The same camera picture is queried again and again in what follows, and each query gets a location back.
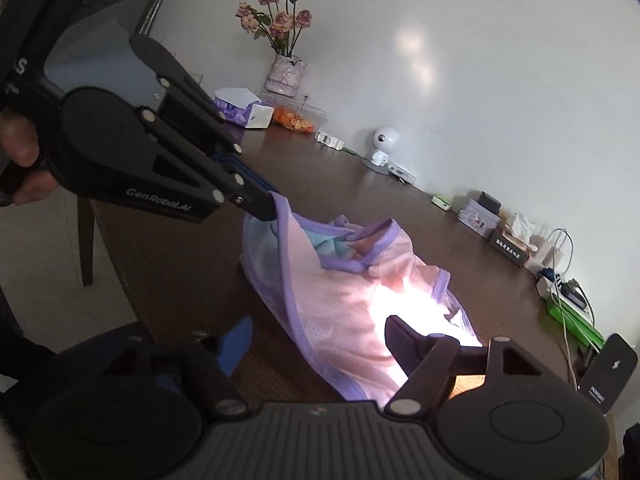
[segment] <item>pink garment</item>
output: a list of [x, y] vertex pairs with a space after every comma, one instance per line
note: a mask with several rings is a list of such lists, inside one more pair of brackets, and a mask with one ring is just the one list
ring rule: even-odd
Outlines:
[[245, 221], [245, 272], [305, 359], [345, 399], [383, 406], [406, 381], [385, 345], [388, 316], [423, 335], [481, 346], [447, 290], [449, 273], [415, 256], [395, 221], [319, 224], [274, 198], [276, 222]]

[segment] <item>white tissue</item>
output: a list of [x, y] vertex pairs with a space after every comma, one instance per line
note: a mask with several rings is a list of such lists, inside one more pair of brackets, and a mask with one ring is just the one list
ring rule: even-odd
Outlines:
[[536, 225], [527, 220], [527, 217], [522, 213], [516, 213], [513, 222], [511, 222], [511, 235], [528, 245], [534, 232], [536, 232]]

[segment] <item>table leg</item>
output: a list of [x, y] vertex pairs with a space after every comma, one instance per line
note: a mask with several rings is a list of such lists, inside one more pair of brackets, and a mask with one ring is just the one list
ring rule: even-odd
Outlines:
[[94, 282], [94, 211], [87, 198], [78, 197], [78, 245], [82, 284]]

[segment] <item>gray panel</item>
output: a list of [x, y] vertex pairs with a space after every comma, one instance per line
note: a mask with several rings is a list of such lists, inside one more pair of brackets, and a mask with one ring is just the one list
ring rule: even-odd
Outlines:
[[379, 415], [373, 402], [266, 404], [220, 424], [165, 480], [468, 480], [418, 424]]
[[154, 111], [166, 94], [155, 72], [133, 53], [129, 33], [112, 12], [99, 12], [68, 28], [51, 51], [44, 70], [64, 94], [97, 87], [133, 107], [146, 106]]

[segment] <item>bouquet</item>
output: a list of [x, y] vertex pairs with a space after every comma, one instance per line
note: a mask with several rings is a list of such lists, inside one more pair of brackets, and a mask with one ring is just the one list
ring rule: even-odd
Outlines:
[[306, 9], [296, 12], [298, 1], [258, 0], [261, 6], [267, 7], [267, 12], [242, 3], [236, 17], [240, 18], [240, 25], [247, 33], [254, 34], [254, 40], [267, 38], [276, 54], [293, 57], [300, 33], [311, 26], [312, 17]]

